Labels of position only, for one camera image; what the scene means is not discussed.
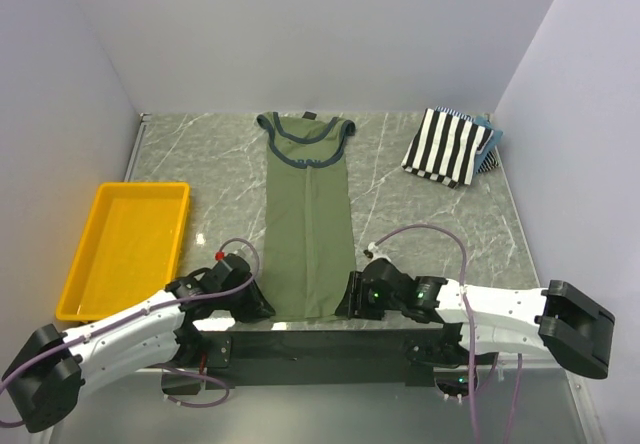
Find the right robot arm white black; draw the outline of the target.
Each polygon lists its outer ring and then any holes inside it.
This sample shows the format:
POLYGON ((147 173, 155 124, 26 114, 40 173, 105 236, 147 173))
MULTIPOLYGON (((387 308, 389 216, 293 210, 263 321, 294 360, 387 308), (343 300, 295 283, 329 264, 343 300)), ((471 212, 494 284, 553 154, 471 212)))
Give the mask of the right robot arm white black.
POLYGON ((552 356, 590 379, 609 374, 615 317, 566 281, 524 290, 460 285, 444 277, 412 277, 377 258, 350 273, 335 313, 381 320, 388 311, 441 325, 438 341, 413 350, 428 364, 455 368, 470 356, 507 353, 552 356))

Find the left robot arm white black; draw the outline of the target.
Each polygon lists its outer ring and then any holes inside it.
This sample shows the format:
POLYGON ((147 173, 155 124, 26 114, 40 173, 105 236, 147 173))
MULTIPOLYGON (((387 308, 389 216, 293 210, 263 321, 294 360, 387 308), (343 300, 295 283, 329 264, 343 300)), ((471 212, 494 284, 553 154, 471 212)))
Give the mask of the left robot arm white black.
POLYGON ((20 416, 17 426, 40 433, 64 420, 82 397, 122 377, 149 366, 193 363, 206 349, 195 324, 216 310, 243 323, 275 314, 236 254, 108 318, 66 331, 38 328, 2 376, 1 389, 20 416))

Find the olive green tank top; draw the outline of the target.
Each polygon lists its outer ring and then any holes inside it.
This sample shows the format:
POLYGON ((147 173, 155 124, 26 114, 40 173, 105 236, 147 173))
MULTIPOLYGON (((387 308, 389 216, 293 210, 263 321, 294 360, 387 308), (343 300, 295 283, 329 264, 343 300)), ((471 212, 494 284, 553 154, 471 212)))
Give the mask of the olive green tank top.
POLYGON ((264 268, 277 321, 332 320, 356 268, 345 151, 353 121, 266 112, 264 268))

